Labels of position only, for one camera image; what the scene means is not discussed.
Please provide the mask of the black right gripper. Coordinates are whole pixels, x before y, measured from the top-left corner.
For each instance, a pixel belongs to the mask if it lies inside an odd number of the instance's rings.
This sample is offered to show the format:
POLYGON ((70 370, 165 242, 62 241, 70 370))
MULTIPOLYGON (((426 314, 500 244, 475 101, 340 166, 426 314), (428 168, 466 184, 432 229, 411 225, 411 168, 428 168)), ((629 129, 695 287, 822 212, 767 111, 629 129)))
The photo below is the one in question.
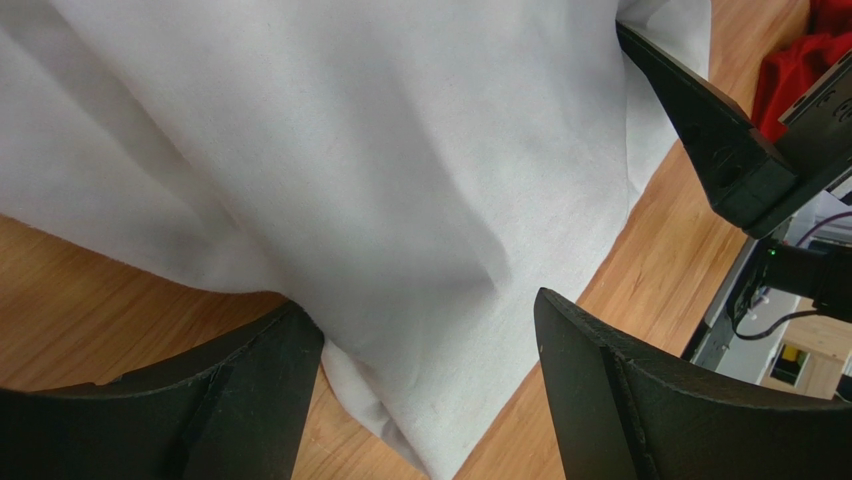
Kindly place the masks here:
POLYGON ((774 146, 726 94, 637 30, 618 22, 616 31, 664 108, 711 209, 748 236, 771 234, 851 174, 850 53, 780 116, 786 132, 774 146))

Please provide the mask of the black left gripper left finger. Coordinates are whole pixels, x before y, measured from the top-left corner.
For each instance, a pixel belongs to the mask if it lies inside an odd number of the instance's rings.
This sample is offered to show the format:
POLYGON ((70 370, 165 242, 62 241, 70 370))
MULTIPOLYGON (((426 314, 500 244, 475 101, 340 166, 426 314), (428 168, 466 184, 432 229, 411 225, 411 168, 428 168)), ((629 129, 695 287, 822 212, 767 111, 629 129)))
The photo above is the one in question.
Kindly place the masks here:
POLYGON ((324 345, 297 304, 93 383, 1 393, 5 479, 288 479, 324 345))

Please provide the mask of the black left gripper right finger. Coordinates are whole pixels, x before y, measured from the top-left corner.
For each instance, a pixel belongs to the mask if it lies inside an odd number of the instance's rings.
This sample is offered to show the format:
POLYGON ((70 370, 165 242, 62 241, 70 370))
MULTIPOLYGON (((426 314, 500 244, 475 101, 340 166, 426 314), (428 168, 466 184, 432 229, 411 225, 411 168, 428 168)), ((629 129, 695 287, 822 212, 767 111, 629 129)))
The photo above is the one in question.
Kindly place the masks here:
POLYGON ((847 479, 851 407, 698 367, 541 289, 534 323, 569 479, 847 479))

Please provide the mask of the white Coca-Cola print t-shirt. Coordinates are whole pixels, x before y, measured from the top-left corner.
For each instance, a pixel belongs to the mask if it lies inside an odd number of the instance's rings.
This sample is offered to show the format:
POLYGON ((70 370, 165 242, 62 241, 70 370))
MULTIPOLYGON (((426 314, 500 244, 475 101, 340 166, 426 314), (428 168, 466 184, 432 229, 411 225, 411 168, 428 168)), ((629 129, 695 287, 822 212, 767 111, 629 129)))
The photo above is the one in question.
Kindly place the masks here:
POLYGON ((456 475, 675 142, 623 23, 700 75, 707 1, 5 1, 1 211, 274 291, 344 408, 456 475))

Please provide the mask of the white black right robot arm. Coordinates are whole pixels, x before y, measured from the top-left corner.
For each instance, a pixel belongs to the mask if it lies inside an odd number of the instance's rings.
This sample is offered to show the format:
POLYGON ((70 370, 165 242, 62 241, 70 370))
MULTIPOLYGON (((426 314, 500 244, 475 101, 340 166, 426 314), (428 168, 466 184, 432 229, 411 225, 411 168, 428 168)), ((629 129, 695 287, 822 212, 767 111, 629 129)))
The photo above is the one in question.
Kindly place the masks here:
POLYGON ((645 75, 679 136, 712 210, 757 240, 727 314, 739 322, 762 287, 851 319, 851 253, 786 245, 776 236, 821 192, 851 202, 851 56, 845 54, 781 117, 770 142, 739 105, 638 31, 618 23, 621 49, 645 75))

